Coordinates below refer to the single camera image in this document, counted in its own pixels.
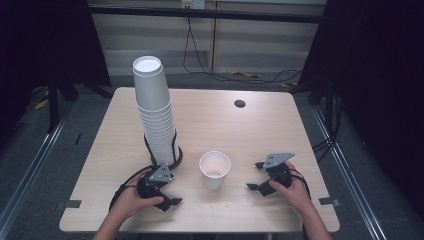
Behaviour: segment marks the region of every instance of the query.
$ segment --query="dark curtain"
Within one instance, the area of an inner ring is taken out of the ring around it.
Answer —
[[[25,112],[31,91],[48,85],[53,72],[64,92],[75,83],[110,86],[91,14],[72,8],[86,5],[0,0],[1,142]]]
[[[329,0],[325,15],[338,21],[318,27],[299,85],[316,101],[334,84],[367,148],[424,219],[424,2]]]

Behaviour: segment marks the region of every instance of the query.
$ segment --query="wall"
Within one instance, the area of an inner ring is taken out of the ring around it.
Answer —
[[[206,1],[206,9],[321,15],[325,6],[322,0],[293,2]],[[89,3],[181,8],[181,1],[176,0],[91,0]],[[94,14],[93,19],[110,75],[131,75],[132,62],[142,55],[159,57],[167,73],[186,72],[183,59],[189,27],[187,19],[100,14]],[[191,19],[191,27],[199,57],[207,71],[277,72],[303,67],[317,24]],[[201,70],[191,39],[185,65],[191,71]]]

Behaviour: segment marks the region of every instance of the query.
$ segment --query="stack of paper cups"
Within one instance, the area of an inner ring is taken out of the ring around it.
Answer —
[[[152,161],[175,167],[182,154],[176,139],[171,97],[162,63],[156,57],[140,57],[134,61],[133,71],[136,103]]]

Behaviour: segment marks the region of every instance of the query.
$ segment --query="finger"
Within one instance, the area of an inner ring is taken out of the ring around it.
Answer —
[[[284,193],[285,191],[287,191],[287,188],[284,187],[283,185],[281,185],[279,182],[275,181],[275,180],[269,180],[269,185],[274,188],[275,190]]]
[[[154,206],[162,203],[164,201],[163,197],[152,197],[152,198],[145,198],[141,199],[140,204],[143,205],[143,207],[147,206]]]
[[[287,160],[287,161],[285,161],[284,162],[289,168],[291,168],[291,169],[295,169],[296,170],[296,168],[294,167],[294,165],[289,161],[289,160]]]
[[[296,169],[290,168],[290,174],[292,176],[299,176],[299,173],[296,171]]]
[[[129,183],[133,183],[134,181],[135,182],[138,182],[138,181],[140,181],[140,179],[146,174],[146,173],[148,173],[148,172],[150,172],[152,169],[151,168],[149,168],[149,169],[146,169],[146,170],[144,170],[144,171],[142,171],[141,173],[139,173],[139,174],[137,174],[133,179],[131,179],[131,181],[129,182]]]

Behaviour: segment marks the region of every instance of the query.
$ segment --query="floor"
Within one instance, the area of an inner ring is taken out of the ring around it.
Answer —
[[[289,78],[284,73],[279,78]],[[275,75],[261,74],[273,79]],[[113,92],[133,86],[131,76],[113,77]],[[287,91],[280,82],[245,84],[223,82],[204,74],[167,75],[170,88],[199,88],[243,91]],[[85,158],[101,124],[110,99],[76,86],[78,100],[60,101],[63,118],[60,131],[46,134],[49,127],[48,104],[34,106],[45,88],[36,89],[19,127],[0,149],[0,239],[91,239],[93,233],[65,233],[58,223],[63,204],[69,199]],[[308,93],[294,95],[311,146],[325,139],[322,128],[324,104],[312,106]],[[342,112],[334,148],[320,160],[319,166],[334,200],[341,228],[335,239],[424,239],[424,223],[408,201],[380,170],[349,117]],[[48,148],[40,147],[50,142]],[[326,151],[316,152],[320,159]],[[118,239],[192,239],[190,234],[121,233]],[[217,239],[265,239],[264,234],[220,234]],[[303,239],[301,233],[279,234],[278,239]]]

